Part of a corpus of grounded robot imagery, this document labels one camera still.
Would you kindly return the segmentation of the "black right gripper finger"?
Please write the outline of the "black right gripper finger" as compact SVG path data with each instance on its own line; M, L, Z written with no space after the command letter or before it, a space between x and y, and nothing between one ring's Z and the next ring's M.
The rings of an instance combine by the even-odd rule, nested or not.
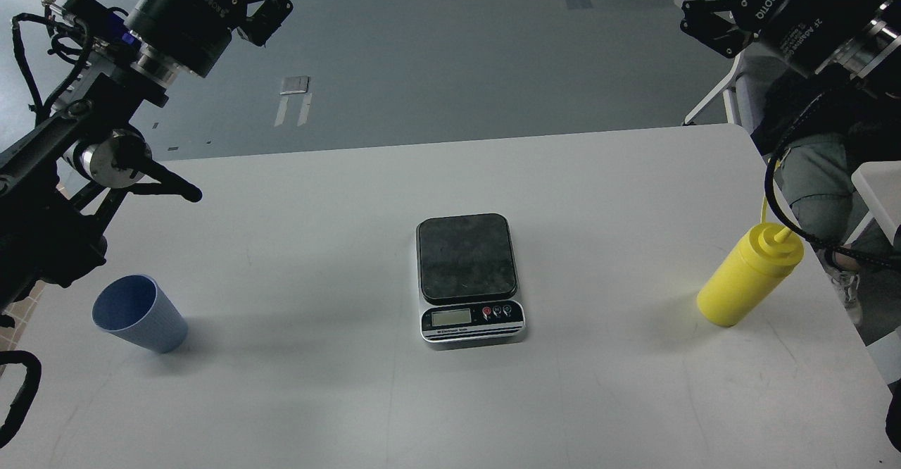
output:
M683 0L680 29L725 58L734 58L752 43L754 32L720 13L743 13L749 6L750 0Z

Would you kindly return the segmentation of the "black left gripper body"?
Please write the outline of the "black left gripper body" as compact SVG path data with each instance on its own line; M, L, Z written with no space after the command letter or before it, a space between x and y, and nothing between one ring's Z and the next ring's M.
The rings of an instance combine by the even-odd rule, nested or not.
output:
M206 77L246 10L246 0L139 0L125 25L145 45Z

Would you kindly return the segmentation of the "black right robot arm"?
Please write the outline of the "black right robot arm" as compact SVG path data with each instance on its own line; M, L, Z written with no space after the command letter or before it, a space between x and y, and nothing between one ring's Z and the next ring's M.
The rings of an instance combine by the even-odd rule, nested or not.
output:
M839 67L899 91L899 0L680 1L680 30L724 58L757 44L801 75Z

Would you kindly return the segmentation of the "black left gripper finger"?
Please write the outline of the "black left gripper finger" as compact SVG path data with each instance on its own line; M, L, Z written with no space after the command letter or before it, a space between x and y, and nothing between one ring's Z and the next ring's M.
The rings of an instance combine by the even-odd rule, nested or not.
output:
M268 40L290 16L294 7L290 0L260 0L254 13L239 24L239 36L255 46L266 46Z

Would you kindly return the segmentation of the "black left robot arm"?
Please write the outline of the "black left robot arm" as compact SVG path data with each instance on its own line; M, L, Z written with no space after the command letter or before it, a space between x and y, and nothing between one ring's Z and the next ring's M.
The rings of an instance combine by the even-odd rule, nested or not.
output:
M154 160L131 124L162 107L178 72L205 77L237 32L264 46L290 0L42 0L12 17L13 55L33 130L2 152L2 309L39 283L68 287L106 263L104 232L128 195L201 190Z

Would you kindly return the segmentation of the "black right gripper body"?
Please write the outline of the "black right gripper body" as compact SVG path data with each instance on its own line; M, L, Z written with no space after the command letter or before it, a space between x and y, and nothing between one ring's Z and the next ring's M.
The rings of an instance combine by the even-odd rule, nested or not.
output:
M739 27L803 75L899 75L899 0L750 0Z

